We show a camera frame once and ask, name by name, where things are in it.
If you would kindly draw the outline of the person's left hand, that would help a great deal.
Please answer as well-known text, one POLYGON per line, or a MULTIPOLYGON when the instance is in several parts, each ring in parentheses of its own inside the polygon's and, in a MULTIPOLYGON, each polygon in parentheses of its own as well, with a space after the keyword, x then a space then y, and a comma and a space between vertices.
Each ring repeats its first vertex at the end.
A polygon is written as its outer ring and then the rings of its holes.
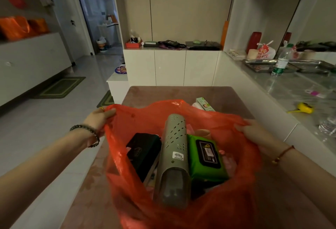
POLYGON ((84 126, 94 130, 99 137, 104 135, 104 125, 110 119, 104 118, 103 112, 106 110, 108 110, 106 107, 97 108, 95 111, 91 112, 82 123, 84 126))

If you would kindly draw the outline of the stack of papers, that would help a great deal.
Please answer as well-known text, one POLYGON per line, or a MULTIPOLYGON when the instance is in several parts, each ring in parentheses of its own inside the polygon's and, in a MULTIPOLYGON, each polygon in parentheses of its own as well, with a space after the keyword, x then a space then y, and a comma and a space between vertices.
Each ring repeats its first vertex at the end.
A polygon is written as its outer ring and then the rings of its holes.
POLYGON ((232 57, 234 60, 245 60, 247 59, 247 53, 243 49, 229 49, 226 53, 232 57))

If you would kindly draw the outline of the green and white carton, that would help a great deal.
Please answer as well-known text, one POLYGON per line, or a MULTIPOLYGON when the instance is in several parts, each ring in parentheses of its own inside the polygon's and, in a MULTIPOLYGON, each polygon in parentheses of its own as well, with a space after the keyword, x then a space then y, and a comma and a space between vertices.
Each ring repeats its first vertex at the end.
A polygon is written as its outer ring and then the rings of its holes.
POLYGON ((205 110, 205 111, 215 112, 215 110, 206 101, 206 99, 204 97, 196 98, 196 103, 198 103, 202 107, 202 109, 205 110))

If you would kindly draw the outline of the orange board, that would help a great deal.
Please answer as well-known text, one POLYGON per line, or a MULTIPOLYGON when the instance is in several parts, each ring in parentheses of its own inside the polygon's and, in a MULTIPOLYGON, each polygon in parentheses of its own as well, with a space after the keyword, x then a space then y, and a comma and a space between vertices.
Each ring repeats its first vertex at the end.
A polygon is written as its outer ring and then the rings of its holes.
POLYGON ((226 40, 228 27, 229 27, 229 21, 227 20, 227 21, 225 21, 223 29, 222 29, 221 41, 220 41, 221 50, 224 50, 224 45, 225 45, 225 40, 226 40))

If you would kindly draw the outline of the clear plastic container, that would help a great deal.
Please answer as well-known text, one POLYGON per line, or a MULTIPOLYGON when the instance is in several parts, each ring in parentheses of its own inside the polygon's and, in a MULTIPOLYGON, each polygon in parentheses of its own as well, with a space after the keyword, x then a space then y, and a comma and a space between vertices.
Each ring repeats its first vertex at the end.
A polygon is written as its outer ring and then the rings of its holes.
POLYGON ((330 114, 326 120, 318 126, 318 129, 320 132, 336 138, 336 112, 330 114))

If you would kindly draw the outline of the flat black box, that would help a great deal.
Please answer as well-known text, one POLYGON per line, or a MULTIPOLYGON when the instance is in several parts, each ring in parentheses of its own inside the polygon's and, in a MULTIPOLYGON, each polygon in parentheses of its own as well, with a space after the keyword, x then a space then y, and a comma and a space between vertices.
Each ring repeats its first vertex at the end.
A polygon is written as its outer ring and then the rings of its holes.
POLYGON ((195 51, 220 51, 222 46, 214 41, 199 41, 199 43, 194 43, 193 41, 186 41, 185 45, 188 50, 195 51))

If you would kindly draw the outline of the white and red plastic bag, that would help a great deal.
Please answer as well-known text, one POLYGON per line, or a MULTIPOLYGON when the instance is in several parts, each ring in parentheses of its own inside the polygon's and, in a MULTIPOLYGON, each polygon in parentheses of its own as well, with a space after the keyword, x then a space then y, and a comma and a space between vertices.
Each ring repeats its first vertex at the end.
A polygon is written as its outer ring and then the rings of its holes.
POLYGON ((273 43, 273 40, 267 44, 257 43, 258 55, 256 59, 273 60, 275 58, 276 51, 270 46, 272 43, 273 43))

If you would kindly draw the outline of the white bucket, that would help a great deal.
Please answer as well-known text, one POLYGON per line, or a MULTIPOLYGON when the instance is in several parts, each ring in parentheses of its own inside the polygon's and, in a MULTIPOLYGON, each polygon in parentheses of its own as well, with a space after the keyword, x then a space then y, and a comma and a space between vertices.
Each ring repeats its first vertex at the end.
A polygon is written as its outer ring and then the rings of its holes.
POLYGON ((107 41, 103 36, 96 40, 96 43, 100 52, 107 51, 107 41))

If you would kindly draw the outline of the person's left forearm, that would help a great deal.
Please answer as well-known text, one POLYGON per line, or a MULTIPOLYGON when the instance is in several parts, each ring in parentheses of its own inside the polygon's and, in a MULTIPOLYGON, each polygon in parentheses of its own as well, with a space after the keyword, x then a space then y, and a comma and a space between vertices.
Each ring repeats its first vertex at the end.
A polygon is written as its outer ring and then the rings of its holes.
POLYGON ((72 130, 0 176, 0 229, 9 229, 92 140, 88 130, 72 130))

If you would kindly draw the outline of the pink labelled packet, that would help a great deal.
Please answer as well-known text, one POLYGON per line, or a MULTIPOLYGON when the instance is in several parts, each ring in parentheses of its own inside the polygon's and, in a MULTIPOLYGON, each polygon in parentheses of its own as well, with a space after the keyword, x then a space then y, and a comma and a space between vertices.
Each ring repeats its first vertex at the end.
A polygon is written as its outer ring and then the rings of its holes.
POLYGON ((311 87, 305 89, 305 93, 321 99, 325 99, 330 94, 330 92, 331 91, 329 89, 317 85, 312 85, 311 87))

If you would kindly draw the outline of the white sideboard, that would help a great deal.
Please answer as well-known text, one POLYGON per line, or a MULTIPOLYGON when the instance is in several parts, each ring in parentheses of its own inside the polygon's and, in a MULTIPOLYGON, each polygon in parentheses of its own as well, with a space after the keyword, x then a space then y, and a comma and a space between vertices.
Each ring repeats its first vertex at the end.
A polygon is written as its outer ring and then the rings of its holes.
POLYGON ((71 65, 59 33, 0 43, 0 106, 71 65))

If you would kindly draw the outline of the red cup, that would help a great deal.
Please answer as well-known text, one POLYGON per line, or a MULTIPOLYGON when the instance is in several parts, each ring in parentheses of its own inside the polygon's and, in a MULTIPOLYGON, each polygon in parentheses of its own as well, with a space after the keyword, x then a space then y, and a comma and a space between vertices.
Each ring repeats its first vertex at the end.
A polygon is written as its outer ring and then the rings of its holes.
POLYGON ((262 37, 262 32, 253 32, 250 36, 250 39, 248 41, 247 47, 246 47, 246 53, 248 54, 250 49, 257 49, 258 43, 260 42, 262 37))

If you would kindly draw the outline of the metal tray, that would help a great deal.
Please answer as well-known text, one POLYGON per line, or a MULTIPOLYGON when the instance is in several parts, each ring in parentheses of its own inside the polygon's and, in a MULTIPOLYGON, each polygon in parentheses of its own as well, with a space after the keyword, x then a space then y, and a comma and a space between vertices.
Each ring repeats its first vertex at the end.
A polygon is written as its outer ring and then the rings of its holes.
MULTIPOLYGON (((271 73, 273 68, 275 67, 277 60, 266 60, 266 59, 245 59, 242 60, 242 63, 246 65, 248 68, 253 70, 255 73, 271 73)), ((291 65, 290 63, 287 64, 284 73, 295 73, 299 71, 299 68, 296 66, 291 65)))

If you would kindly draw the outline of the green wet wipes pack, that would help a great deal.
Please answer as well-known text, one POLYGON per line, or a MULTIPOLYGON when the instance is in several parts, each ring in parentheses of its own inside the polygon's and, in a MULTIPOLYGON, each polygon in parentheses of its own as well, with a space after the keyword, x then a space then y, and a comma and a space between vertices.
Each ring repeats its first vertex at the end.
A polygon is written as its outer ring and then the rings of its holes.
POLYGON ((214 186, 229 180, 216 142, 187 134, 188 165, 192 184, 214 186))

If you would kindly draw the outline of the white base cabinet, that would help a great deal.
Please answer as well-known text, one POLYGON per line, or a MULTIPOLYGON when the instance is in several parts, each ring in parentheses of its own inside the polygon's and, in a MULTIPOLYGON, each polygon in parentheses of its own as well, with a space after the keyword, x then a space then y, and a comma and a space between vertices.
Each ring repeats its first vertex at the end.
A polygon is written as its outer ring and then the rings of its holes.
POLYGON ((124 49, 130 86, 212 86, 218 51, 124 49))

